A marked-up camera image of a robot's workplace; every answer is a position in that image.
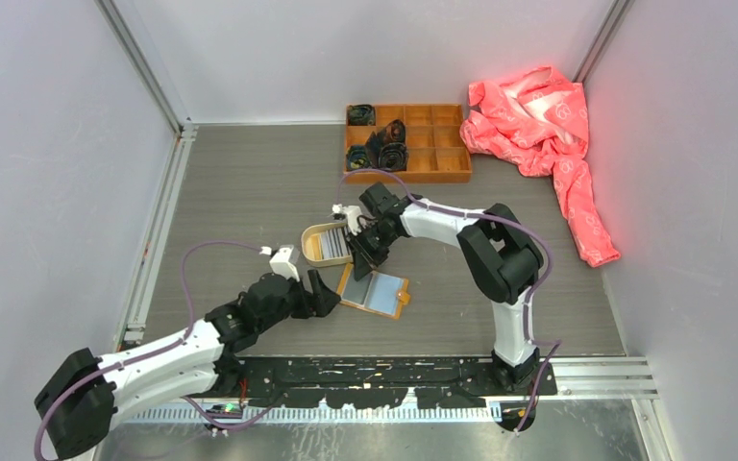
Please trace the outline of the orange leather card holder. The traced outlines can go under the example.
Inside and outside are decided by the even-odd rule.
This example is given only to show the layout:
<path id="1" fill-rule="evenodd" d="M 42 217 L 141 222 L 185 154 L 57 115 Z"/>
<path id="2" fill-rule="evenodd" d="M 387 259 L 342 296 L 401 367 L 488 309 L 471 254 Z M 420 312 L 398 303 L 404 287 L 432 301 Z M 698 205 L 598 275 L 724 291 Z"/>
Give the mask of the orange leather card holder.
<path id="1" fill-rule="evenodd" d="M 356 280 L 354 265 L 347 263 L 336 293 L 342 305 L 397 320 L 411 299 L 407 289 L 408 279 L 376 271 Z"/>

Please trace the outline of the beige oval card tray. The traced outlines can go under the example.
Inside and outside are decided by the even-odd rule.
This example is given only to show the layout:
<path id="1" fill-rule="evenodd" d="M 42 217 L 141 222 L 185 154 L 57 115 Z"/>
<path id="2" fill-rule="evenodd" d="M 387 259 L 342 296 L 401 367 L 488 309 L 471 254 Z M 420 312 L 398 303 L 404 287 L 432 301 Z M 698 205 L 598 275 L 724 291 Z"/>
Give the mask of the beige oval card tray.
<path id="1" fill-rule="evenodd" d="M 312 267 L 331 267 L 353 260 L 346 241 L 345 223 L 326 223 L 306 228 L 301 234 L 302 254 Z"/>

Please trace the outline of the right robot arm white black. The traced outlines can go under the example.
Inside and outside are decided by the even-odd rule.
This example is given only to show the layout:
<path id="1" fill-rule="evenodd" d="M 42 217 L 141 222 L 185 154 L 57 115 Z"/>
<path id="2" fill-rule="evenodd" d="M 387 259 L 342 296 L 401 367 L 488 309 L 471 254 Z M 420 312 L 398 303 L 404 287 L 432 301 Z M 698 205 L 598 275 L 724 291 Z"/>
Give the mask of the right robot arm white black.
<path id="1" fill-rule="evenodd" d="M 381 182 L 359 199 L 357 206 L 332 207 L 333 217 L 347 224 L 354 278 L 363 279 L 384 264 L 391 245 L 401 238 L 460 249 L 474 284 L 492 304 L 492 375 L 505 393 L 521 393 L 540 367 L 531 305 L 551 268 L 544 242 L 503 204 L 487 209 L 444 206 L 420 195 L 398 197 Z"/>

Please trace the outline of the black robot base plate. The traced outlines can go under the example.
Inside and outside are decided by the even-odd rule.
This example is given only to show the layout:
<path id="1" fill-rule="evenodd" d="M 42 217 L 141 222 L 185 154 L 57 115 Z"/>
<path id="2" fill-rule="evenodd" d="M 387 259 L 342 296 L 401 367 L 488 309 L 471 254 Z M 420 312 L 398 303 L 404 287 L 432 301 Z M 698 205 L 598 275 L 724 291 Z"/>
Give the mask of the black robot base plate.
<path id="1" fill-rule="evenodd" d="M 487 356 L 250 356 L 228 368 L 204 398 L 242 398 L 254 406 L 397 408 L 412 395 L 419 409 L 477 408 L 496 397 L 557 391 L 552 368 L 534 364 L 518 381 Z"/>

